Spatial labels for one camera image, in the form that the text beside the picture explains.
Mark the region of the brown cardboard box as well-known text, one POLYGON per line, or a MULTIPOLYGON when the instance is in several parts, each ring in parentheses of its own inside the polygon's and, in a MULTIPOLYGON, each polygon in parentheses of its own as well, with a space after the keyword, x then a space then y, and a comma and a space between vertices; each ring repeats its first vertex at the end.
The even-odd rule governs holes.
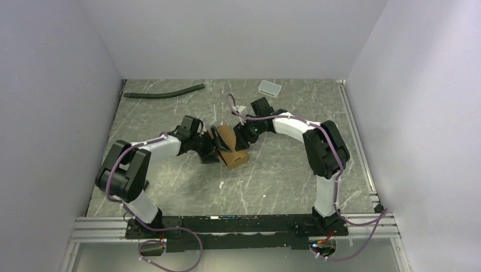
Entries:
POLYGON ((219 151, 227 169, 232 170, 246 164, 249 159, 248 153, 245 150, 237 151, 235 149, 237 140, 233 129, 228 125, 221 125, 217 127, 217 131, 223 142, 230 149, 229 151, 219 151))

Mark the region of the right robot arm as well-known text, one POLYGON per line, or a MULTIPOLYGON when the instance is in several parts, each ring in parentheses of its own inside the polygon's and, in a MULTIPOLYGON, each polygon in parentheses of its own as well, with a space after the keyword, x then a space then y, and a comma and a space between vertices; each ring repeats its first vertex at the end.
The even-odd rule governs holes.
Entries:
POLYGON ((249 149, 266 132, 286 135, 304 144, 309 166, 317 181, 313 207, 317 216, 312 221, 313 229, 319 235, 332 231, 337 213, 337 182, 351 158, 336 124, 331 120, 308 121, 287 110, 275 110, 265 97, 251 103, 253 116, 241 112, 241 106, 236 105, 232 94, 227 96, 227 106, 233 115, 241 119, 233 128, 237 151, 249 149))

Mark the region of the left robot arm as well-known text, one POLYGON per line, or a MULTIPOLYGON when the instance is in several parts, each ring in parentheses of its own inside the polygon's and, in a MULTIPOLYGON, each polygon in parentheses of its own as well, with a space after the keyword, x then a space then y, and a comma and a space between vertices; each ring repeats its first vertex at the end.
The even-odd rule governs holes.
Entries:
POLYGON ((141 231, 149 238, 162 233, 162 210, 145 193, 149 166, 160 160, 194 151, 203 164, 218 163, 220 151, 231 148, 215 127, 204 130, 203 122, 186 115, 173 131, 143 142, 116 141, 102 162, 95 185, 106 199, 120 204, 141 222, 141 231))

